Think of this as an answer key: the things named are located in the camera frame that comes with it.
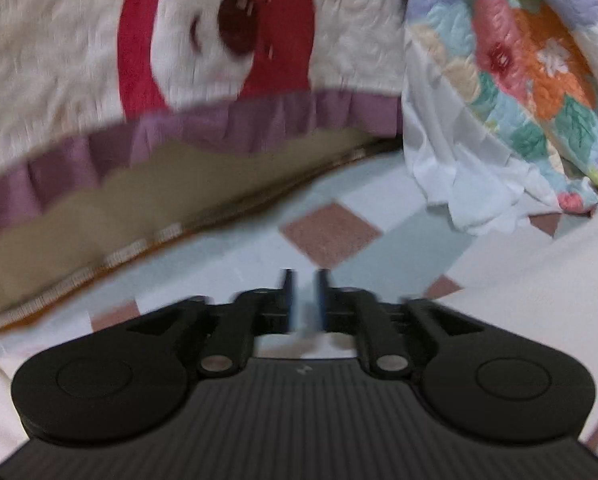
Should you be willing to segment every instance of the green leaf pattern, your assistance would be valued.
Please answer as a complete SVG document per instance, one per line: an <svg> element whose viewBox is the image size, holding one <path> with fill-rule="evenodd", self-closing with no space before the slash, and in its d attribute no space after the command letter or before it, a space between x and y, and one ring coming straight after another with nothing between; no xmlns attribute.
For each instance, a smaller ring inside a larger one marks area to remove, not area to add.
<svg viewBox="0 0 598 480"><path fill-rule="evenodd" d="M477 117L482 121L487 121L488 116L495 107L499 89L495 85L495 81L492 80L492 77L487 72L479 72L479 84L482 92L479 94L479 97L474 100L471 107Z"/></svg>
<svg viewBox="0 0 598 480"><path fill-rule="evenodd" d="M525 160L533 162L548 157L548 143L544 131L531 121L510 136L510 145Z"/></svg>
<svg viewBox="0 0 598 480"><path fill-rule="evenodd" d="M595 116L589 108L577 102L568 94L564 107L554 118L555 131L564 145L570 150L580 170L586 171L590 160L590 150L595 143Z"/></svg>

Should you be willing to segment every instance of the beige fabric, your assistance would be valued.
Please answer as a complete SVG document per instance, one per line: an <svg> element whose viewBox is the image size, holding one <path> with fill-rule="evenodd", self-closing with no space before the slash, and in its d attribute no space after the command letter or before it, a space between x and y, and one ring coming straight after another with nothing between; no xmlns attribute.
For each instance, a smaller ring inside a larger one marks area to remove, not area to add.
<svg viewBox="0 0 598 480"><path fill-rule="evenodd" d="M0 236L0 311L170 224L300 173L371 140L317 132L279 153L218 155L170 143L101 189L79 191Z"/></svg>

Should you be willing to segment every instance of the bedspread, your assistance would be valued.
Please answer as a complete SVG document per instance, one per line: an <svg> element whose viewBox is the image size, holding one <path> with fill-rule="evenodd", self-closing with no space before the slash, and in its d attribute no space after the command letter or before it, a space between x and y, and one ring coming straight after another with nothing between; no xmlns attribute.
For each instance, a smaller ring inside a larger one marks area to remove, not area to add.
<svg viewBox="0 0 598 480"><path fill-rule="evenodd" d="M244 118L264 129L269 96L276 130L345 125L324 118L349 113L328 92L397 97L402 30L401 0L0 0L0 176L67 137L197 109L192 140L253 151Z"/></svg>
<svg viewBox="0 0 598 480"><path fill-rule="evenodd" d="M598 207L598 0L409 0L407 22L406 70L429 65L418 75L433 90L405 87L405 151L431 202L463 228L522 189Z"/></svg>

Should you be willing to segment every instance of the round pad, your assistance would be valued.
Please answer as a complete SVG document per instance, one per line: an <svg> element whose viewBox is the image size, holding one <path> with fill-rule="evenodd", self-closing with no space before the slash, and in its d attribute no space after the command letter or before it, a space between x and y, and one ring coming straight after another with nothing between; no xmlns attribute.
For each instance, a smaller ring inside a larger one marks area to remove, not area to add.
<svg viewBox="0 0 598 480"><path fill-rule="evenodd" d="M148 431L183 402L188 375L152 336L94 334L26 361L12 401L29 433L58 444L103 444Z"/></svg>
<svg viewBox="0 0 598 480"><path fill-rule="evenodd" d="M423 372L422 393L460 431L505 444L576 435L595 384L575 359L494 330L443 342Z"/></svg>
<svg viewBox="0 0 598 480"><path fill-rule="evenodd" d="M550 387L548 372L524 359L493 359L477 370L484 391L507 400L530 400Z"/></svg>

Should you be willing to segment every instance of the white tile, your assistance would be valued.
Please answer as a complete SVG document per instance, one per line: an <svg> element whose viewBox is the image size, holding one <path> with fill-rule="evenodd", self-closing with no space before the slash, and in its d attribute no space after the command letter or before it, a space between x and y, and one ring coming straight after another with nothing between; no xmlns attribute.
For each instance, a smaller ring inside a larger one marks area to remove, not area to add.
<svg viewBox="0 0 598 480"><path fill-rule="evenodd" d="M530 255L552 241L533 226L510 234L491 231L478 237L445 275L464 287L491 285L522 269Z"/></svg>
<svg viewBox="0 0 598 480"><path fill-rule="evenodd" d="M401 166L337 200L382 231L390 231L426 206L426 198Z"/></svg>
<svg viewBox="0 0 598 480"><path fill-rule="evenodd" d="M276 359L348 359L357 356L357 349L355 339L346 334L271 334L255 339L254 355Z"/></svg>
<svg viewBox="0 0 598 480"><path fill-rule="evenodd" d="M142 314L197 295L208 296L213 303L226 303L243 290L279 286L284 269L297 272L299 289L313 279L316 267L274 230L183 278L138 296L136 303Z"/></svg>
<svg viewBox="0 0 598 480"><path fill-rule="evenodd" d="M0 356L29 357L90 333L92 325L87 312L74 314L60 324L52 323L52 319L49 319L30 328L8 331L0 335Z"/></svg>
<svg viewBox="0 0 598 480"><path fill-rule="evenodd" d="M0 370L12 380L16 374L16 371L21 368L21 365L25 363L29 357L34 354L14 354L14 355L1 355L0 356Z"/></svg>

